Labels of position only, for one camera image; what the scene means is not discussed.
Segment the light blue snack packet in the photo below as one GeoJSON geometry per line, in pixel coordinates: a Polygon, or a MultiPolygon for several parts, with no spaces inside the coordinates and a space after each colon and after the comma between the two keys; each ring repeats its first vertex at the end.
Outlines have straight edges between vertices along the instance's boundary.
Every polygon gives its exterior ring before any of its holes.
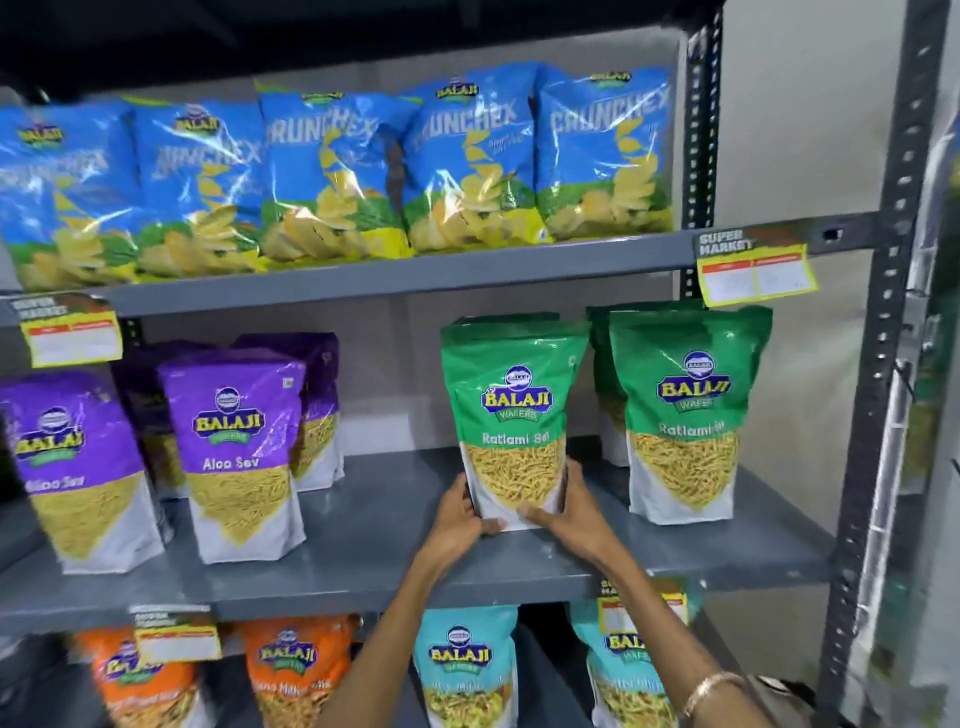
{"type": "Polygon", "coordinates": [[[519,718],[516,607],[431,609],[423,615],[414,665],[431,728],[516,728],[519,718]]]}
{"type": "Polygon", "coordinates": [[[540,67],[510,63],[421,86],[403,143],[403,216],[418,253],[550,243],[534,195],[540,67]]]}
{"type": "MultiPolygon", "coordinates": [[[[688,594],[683,581],[657,579],[663,599],[684,624],[696,619],[703,604],[699,593],[688,594]]],[[[609,582],[599,599],[572,601],[570,623],[587,646],[587,671],[593,688],[596,728],[676,728],[677,714],[666,696],[630,615],[609,582]]]]}
{"type": "Polygon", "coordinates": [[[264,93],[272,267],[402,258],[406,231],[387,191],[387,146],[417,106],[379,93],[264,93]]]}
{"type": "Polygon", "coordinates": [[[28,291],[137,281],[130,115],[122,102],[0,109],[0,231],[28,291]]]}
{"type": "Polygon", "coordinates": [[[673,230],[663,68],[541,78],[537,204],[558,240],[673,230]]]}
{"type": "Polygon", "coordinates": [[[141,235],[140,268],[162,279],[264,271],[260,106],[134,102],[143,191],[156,217],[141,235]]]}

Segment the purple snack packet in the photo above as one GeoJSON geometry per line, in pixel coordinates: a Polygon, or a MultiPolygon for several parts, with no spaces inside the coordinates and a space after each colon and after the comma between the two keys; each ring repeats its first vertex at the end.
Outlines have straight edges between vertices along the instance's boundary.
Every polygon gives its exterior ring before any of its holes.
{"type": "Polygon", "coordinates": [[[64,573],[125,573],[163,552],[133,429],[95,375],[0,383],[11,454],[64,573]]]}
{"type": "Polygon", "coordinates": [[[290,475],[304,369],[265,349],[160,365],[205,563],[275,561],[305,540],[290,475]]]}
{"type": "Polygon", "coordinates": [[[235,349],[263,347],[306,365],[303,422],[291,452],[290,467],[300,493],[329,488],[344,476],[338,425],[337,374],[340,341],[333,333],[251,333],[237,338],[235,349]]]}
{"type": "Polygon", "coordinates": [[[120,400],[143,444],[147,467],[161,499],[186,497],[186,477],[157,368],[183,354],[210,349],[213,347],[209,344],[193,341],[163,341],[128,348],[122,359],[110,364],[120,400]]]}

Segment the green snack packet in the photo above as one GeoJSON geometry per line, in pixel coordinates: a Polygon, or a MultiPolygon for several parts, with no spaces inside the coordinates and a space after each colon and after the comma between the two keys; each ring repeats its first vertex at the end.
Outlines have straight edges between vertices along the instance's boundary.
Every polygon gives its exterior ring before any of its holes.
{"type": "Polygon", "coordinates": [[[630,466],[627,453],[627,426],[624,412],[627,393],[620,386],[613,366],[613,347],[610,343],[610,316],[616,311],[702,311],[702,299],[682,301],[644,301],[588,306],[590,343],[593,346],[593,386],[600,404],[600,445],[604,460],[617,468],[630,466]]]}
{"type": "Polygon", "coordinates": [[[506,530],[535,528],[526,501],[557,513],[566,473],[566,398],[587,349],[586,321],[450,326],[441,332],[473,504],[506,530]]]}
{"type": "Polygon", "coordinates": [[[737,430],[772,326],[763,306],[611,315],[633,513],[660,525],[733,518],[737,430]]]}

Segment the hand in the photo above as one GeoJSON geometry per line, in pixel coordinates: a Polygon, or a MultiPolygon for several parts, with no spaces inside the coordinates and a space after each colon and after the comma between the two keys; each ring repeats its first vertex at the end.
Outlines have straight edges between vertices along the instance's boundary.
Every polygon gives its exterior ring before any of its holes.
{"type": "Polygon", "coordinates": [[[439,578],[443,578],[480,536],[499,533],[506,525],[500,519],[483,521],[476,515],[467,489],[467,476],[460,473],[440,499],[433,528],[420,555],[439,569],[439,578]]]}
{"type": "Polygon", "coordinates": [[[521,503],[517,512],[549,530],[561,544],[600,570],[607,571],[612,559],[626,551],[600,513],[584,482],[584,469],[576,460],[566,459],[566,505],[561,514],[554,516],[529,503],[521,503]]]}

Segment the dark ceiling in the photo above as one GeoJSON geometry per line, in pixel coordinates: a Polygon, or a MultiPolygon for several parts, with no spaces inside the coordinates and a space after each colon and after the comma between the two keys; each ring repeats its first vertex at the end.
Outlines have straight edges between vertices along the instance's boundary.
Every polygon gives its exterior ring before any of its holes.
{"type": "Polygon", "coordinates": [[[631,28],[722,0],[0,0],[0,85],[58,101],[631,28]]]}

